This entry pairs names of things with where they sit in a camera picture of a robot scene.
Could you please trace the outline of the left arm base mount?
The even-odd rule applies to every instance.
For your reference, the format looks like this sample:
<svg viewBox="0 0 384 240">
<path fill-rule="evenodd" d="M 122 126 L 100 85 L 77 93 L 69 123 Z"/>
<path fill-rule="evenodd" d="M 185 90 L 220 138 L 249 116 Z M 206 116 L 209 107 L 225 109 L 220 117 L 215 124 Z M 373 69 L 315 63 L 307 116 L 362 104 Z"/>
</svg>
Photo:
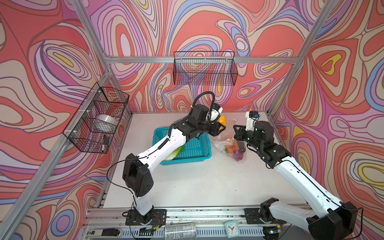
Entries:
<svg viewBox="0 0 384 240">
<path fill-rule="evenodd" d="M 122 213 L 126 226 L 162 226 L 166 223 L 167 210 L 152 208 L 146 215 L 141 215 L 135 208 Z"/>
</svg>

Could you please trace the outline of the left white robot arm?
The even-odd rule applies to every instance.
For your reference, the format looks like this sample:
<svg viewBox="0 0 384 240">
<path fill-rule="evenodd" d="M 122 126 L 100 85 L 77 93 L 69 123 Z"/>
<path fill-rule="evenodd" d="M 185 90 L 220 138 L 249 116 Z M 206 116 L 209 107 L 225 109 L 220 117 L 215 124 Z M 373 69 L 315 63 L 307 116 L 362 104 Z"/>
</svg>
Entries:
<svg viewBox="0 0 384 240">
<path fill-rule="evenodd" d="M 212 107 L 197 104 L 190 113 L 181 120 L 170 125 L 167 135 L 148 150 L 135 156 L 126 157 L 122 179 L 132 190 L 134 209 L 141 216 L 151 213 L 154 206 L 150 200 L 150 191 L 154 186 L 153 172 L 176 149 L 190 140 L 209 134 L 219 135 L 226 127 L 219 123 L 223 107 L 213 104 Z"/>
</svg>

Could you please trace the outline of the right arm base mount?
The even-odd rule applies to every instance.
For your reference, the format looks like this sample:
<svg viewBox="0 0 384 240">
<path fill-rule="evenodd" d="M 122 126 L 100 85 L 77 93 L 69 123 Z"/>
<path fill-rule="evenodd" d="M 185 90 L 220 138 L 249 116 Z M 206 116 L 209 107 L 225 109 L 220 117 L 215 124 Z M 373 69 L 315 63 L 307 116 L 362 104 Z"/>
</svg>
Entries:
<svg viewBox="0 0 384 240">
<path fill-rule="evenodd" d="M 269 207 L 278 201 L 277 198 L 270 198 L 262 202 L 259 208 L 245 208 L 241 217 L 246 218 L 247 224 L 286 224 L 286 221 L 274 218 L 269 210 Z"/>
</svg>

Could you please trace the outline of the green lettuce leaf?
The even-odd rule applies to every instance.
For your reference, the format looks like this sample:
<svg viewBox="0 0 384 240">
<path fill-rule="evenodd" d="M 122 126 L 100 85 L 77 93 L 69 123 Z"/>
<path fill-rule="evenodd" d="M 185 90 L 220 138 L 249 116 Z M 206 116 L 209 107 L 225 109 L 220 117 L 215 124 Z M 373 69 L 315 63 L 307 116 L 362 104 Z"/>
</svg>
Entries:
<svg viewBox="0 0 384 240">
<path fill-rule="evenodd" d="M 177 149 L 174 150 L 170 155 L 168 155 L 168 156 L 164 159 L 164 161 L 172 161 L 172 160 L 175 159 L 178 155 L 180 155 L 184 149 L 185 149 L 185 146 L 181 146 L 181 147 L 177 148 Z"/>
</svg>

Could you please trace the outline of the purple red onion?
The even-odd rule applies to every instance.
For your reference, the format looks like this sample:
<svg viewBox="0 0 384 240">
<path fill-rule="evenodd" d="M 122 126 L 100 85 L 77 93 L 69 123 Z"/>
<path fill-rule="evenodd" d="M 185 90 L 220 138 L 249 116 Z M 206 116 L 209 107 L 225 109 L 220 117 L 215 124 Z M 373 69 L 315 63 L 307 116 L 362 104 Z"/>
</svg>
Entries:
<svg viewBox="0 0 384 240">
<path fill-rule="evenodd" d="M 236 161 L 242 161 L 243 158 L 244 158 L 244 155 L 245 155 L 245 153 L 243 153 L 243 152 L 240 151 L 240 150 L 237 150 L 237 151 L 234 152 L 234 159 L 235 159 Z"/>
</svg>

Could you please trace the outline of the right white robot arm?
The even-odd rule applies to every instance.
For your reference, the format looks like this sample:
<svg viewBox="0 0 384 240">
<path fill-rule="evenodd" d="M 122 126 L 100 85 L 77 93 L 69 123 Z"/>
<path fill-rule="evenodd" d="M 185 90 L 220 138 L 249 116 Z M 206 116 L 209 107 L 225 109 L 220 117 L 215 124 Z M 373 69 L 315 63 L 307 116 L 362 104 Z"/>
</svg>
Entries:
<svg viewBox="0 0 384 240">
<path fill-rule="evenodd" d="M 291 223 L 309 232 L 316 240 L 344 240 L 355 228 L 358 208 L 343 202 L 312 178 L 283 146 L 275 143 L 274 128 L 260 121 L 234 126 L 235 140 L 245 142 L 267 167 L 283 176 L 311 206 L 304 210 L 270 198 L 260 205 L 260 220 Z"/>
</svg>

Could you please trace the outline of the clear zip top bag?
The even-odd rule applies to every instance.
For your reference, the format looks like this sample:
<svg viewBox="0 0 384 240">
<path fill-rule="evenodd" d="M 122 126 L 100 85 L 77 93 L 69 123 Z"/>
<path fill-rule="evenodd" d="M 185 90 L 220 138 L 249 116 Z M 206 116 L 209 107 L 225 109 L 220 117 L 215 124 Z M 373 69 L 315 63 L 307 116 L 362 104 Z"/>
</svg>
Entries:
<svg viewBox="0 0 384 240">
<path fill-rule="evenodd" d="M 232 158 L 234 161 L 236 161 L 234 159 L 234 155 L 230 155 L 229 156 L 229 155 L 226 154 L 225 146 L 233 144 L 233 139 L 235 139 L 234 138 L 234 135 L 235 135 L 234 125 L 237 125 L 237 124 L 238 124 L 237 120 L 235 120 L 235 119 L 227 119 L 227 126 L 226 126 L 226 129 L 223 132 L 221 132 L 216 137 L 209 136 L 212 145 L 215 148 L 217 148 L 222 154 L 225 154 L 226 156 Z M 246 155 L 246 145 L 245 145 L 245 142 L 238 141 L 238 144 L 239 144 L 239 147 L 240 147 L 240 151 L 242 151 Z"/>
</svg>

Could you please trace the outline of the orange carrot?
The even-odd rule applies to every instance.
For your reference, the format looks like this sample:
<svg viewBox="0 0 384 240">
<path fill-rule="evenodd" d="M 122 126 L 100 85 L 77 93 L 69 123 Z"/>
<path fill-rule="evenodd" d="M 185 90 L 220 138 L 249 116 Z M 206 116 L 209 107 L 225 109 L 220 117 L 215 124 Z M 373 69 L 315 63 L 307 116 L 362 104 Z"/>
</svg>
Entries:
<svg viewBox="0 0 384 240">
<path fill-rule="evenodd" d="M 226 151 L 226 154 L 227 155 L 234 155 L 238 150 L 238 147 L 236 147 L 235 145 L 226 145 L 225 146 L 225 151 Z"/>
</svg>

